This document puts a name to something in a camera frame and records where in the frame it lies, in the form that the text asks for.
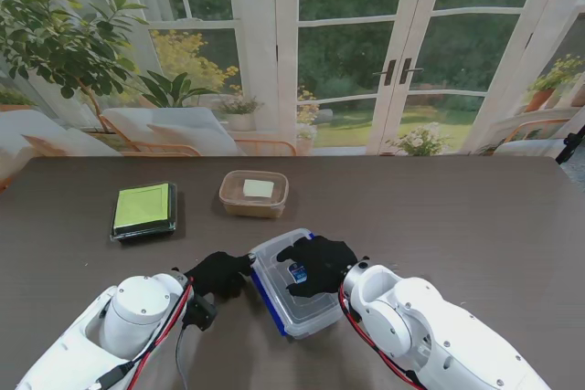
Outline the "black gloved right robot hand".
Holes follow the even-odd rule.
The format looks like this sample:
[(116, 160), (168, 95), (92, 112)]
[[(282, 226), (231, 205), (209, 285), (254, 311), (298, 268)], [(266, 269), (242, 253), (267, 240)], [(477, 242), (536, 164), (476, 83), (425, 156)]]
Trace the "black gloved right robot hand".
[(304, 298), (320, 293), (336, 293), (347, 272), (358, 262), (356, 254), (344, 241), (333, 241), (323, 236), (296, 240), (277, 255), (278, 262), (286, 260), (305, 268), (306, 280), (287, 287), (291, 295)]

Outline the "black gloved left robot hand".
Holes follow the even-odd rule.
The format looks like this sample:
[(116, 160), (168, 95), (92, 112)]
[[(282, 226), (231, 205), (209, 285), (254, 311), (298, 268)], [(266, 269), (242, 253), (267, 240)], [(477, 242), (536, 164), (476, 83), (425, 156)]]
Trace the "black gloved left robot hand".
[(212, 294), (215, 298), (229, 300), (237, 298), (252, 273), (249, 255), (239, 257), (217, 251), (207, 256), (195, 267), (185, 272), (197, 295)]

